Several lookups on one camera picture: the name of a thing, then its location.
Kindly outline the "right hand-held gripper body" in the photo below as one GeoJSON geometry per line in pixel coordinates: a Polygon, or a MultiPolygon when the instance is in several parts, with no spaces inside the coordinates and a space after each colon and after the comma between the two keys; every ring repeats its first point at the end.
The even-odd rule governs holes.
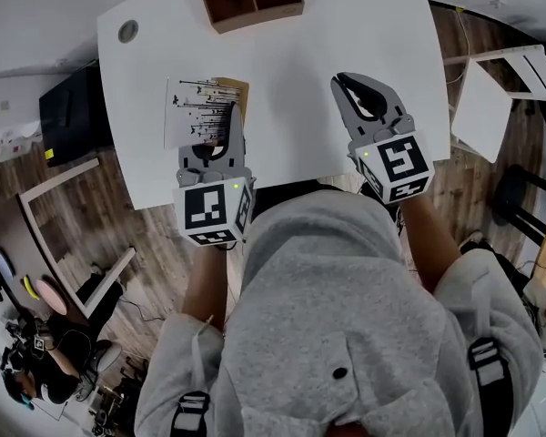
{"type": "Polygon", "coordinates": [[[359,127],[357,134],[349,142],[349,156],[383,204],[398,203],[428,190],[434,178],[433,160],[412,116],[398,117],[374,133],[359,127]]]}

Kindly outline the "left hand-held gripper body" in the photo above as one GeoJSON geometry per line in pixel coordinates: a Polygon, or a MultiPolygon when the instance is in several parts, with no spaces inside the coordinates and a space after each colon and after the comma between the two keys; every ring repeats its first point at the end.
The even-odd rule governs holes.
{"type": "Polygon", "coordinates": [[[232,172],[181,168],[174,190],[178,231],[198,247],[244,239],[253,203],[254,177],[247,167],[232,172]]]}

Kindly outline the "person's right forearm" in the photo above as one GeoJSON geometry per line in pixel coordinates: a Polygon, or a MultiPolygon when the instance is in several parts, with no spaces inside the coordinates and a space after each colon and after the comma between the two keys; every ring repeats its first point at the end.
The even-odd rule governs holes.
{"type": "Polygon", "coordinates": [[[431,200],[421,194],[399,204],[409,249],[423,287],[433,294],[460,249],[431,200]]]}

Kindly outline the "person's left forearm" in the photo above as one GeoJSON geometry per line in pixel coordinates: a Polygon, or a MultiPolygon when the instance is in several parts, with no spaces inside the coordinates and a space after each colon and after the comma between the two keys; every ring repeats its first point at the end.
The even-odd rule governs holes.
{"type": "Polygon", "coordinates": [[[219,246],[194,250],[181,312],[224,331],[228,300],[227,254],[219,246]]]}

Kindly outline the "person's black trousers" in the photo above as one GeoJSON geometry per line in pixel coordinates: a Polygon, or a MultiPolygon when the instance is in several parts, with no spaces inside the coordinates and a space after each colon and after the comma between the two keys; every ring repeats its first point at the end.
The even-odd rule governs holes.
{"type": "Polygon", "coordinates": [[[340,191],[340,188],[322,184],[317,180],[306,180],[259,188],[255,194],[251,220],[255,220],[260,214],[286,201],[324,190],[340,191]]]}

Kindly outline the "white chair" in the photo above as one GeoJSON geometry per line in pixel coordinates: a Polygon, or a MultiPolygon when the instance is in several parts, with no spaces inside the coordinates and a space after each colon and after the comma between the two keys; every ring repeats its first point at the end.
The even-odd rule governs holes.
{"type": "Polygon", "coordinates": [[[451,144],[486,159],[497,161],[515,100],[546,102],[546,53],[542,45],[518,46],[469,56],[445,58],[445,66],[463,63],[457,103],[450,105],[451,144]],[[509,92],[481,66],[504,60],[526,87],[509,92]]]}

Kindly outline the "black stool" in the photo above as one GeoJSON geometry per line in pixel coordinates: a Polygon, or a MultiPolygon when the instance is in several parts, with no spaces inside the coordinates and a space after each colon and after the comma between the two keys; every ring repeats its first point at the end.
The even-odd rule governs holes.
{"type": "Polygon", "coordinates": [[[491,209],[499,226],[512,225],[540,248],[531,278],[546,288],[546,224],[523,207],[529,185],[546,192],[546,179],[519,165],[510,166],[495,189],[491,209]]]}

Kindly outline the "black cabinet box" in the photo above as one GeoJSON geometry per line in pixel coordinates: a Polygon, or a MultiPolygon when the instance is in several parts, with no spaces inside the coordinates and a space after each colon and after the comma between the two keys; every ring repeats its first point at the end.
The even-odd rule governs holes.
{"type": "Polygon", "coordinates": [[[39,114],[45,161],[50,168],[114,146],[97,62],[43,94],[39,114]]]}

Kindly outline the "person's grey sweatshirt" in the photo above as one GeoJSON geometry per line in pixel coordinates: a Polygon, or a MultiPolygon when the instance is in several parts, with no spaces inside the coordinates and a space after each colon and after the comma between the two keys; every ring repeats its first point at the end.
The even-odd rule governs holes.
{"type": "Polygon", "coordinates": [[[294,198],[253,220],[224,331],[163,324],[136,437],[507,437],[541,375],[541,342],[487,249],[433,294],[376,200],[294,198]]]}

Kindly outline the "grey round stool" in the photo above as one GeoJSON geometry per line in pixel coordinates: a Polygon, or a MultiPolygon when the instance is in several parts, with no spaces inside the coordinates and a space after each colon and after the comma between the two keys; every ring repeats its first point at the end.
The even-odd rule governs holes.
{"type": "Polygon", "coordinates": [[[111,340],[99,340],[92,356],[90,365],[94,371],[101,373],[107,370],[120,356],[122,346],[111,340]]]}

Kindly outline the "cluster of spare water jugs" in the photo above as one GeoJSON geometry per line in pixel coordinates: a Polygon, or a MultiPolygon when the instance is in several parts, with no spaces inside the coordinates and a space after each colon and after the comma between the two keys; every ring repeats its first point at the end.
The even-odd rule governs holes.
{"type": "Polygon", "coordinates": [[[34,143],[41,141],[40,130],[29,137],[25,137],[13,129],[0,131],[0,163],[28,154],[34,143]]]}

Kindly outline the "pink plate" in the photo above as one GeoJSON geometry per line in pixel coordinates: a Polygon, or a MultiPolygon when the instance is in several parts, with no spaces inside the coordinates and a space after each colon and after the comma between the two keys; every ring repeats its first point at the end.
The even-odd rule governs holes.
{"type": "Polygon", "coordinates": [[[47,280],[38,279],[35,282],[36,290],[40,298],[57,314],[65,316],[67,305],[64,297],[47,280]]]}

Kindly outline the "white water dispenser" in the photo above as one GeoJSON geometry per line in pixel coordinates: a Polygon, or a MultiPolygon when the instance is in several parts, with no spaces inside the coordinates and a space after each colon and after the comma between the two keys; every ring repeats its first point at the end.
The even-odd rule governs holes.
{"type": "Polygon", "coordinates": [[[0,130],[37,121],[43,90],[41,76],[0,78],[0,130]]]}

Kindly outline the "dark brown table white legs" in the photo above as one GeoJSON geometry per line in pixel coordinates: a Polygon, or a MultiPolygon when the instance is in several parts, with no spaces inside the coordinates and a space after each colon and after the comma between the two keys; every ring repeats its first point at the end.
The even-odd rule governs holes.
{"type": "Polygon", "coordinates": [[[83,302],[58,267],[56,258],[36,223],[30,207],[33,200],[98,166],[97,158],[88,160],[23,193],[16,194],[0,207],[0,249],[15,270],[14,279],[5,282],[5,285],[10,289],[9,296],[17,308],[25,308],[47,317],[55,313],[41,298],[33,300],[26,292],[22,279],[27,275],[37,294],[35,282],[38,279],[50,282],[66,301],[66,317],[73,322],[86,324],[88,317],[103,299],[111,284],[135,257],[136,250],[128,248],[104,276],[94,293],[83,302]]]}

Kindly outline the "blue plate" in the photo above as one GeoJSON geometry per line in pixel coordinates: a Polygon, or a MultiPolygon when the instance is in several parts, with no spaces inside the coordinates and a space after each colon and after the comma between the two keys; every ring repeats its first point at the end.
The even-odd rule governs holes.
{"type": "Polygon", "coordinates": [[[0,273],[5,282],[11,282],[15,277],[15,270],[6,254],[0,249],[0,273]]]}

